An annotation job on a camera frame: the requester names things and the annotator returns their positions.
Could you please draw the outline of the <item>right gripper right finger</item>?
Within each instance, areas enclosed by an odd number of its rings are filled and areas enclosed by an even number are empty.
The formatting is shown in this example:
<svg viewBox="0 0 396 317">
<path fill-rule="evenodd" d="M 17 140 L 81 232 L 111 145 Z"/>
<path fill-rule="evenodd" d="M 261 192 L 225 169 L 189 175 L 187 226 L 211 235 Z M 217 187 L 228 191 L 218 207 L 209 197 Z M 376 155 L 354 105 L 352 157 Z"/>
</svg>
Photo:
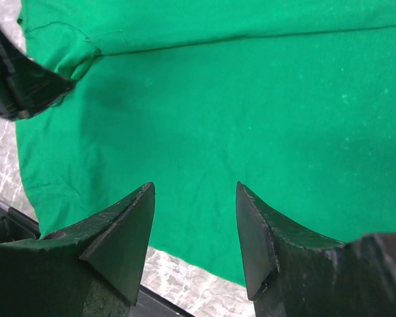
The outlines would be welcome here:
<svg viewBox="0 0 396 317">
<path fill-rule="evenodd" d="M 396 316 L 396 233 L 340 242 L 276 211 L 243 183 L 236 219 L 257 316 Z"/>
</svg>

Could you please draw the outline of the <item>green t-shirt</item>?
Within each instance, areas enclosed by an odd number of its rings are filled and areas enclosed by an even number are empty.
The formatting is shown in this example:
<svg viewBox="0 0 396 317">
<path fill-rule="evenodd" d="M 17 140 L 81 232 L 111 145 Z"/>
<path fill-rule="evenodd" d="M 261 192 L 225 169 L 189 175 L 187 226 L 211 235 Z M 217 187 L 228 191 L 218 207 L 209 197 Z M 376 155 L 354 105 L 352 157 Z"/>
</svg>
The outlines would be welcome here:
<svg viewBox="0 0 396 317">
<path fill-rule="evenodd" d="M 23 1 L 75 81 L 16 123 L 49 234 L 156 188 L 150 245 L 244 283 L 237 182 L 341 241 L 396 232 L 396 1 Z"/>
</svg>

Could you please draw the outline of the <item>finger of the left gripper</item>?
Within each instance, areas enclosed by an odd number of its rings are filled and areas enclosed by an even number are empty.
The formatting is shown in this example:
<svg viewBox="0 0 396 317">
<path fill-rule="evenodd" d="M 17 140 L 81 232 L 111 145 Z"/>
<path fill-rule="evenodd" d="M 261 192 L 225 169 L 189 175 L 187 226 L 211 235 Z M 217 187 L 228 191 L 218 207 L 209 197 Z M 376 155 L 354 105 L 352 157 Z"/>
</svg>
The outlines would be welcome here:
<svg viewBox="0 0 396 317">
<path fill-rule="evenodd" d="M 26 56 L 0 27 L 0 118 L 29 119 L 69 94 L 75 82 Z"/>
</svg>

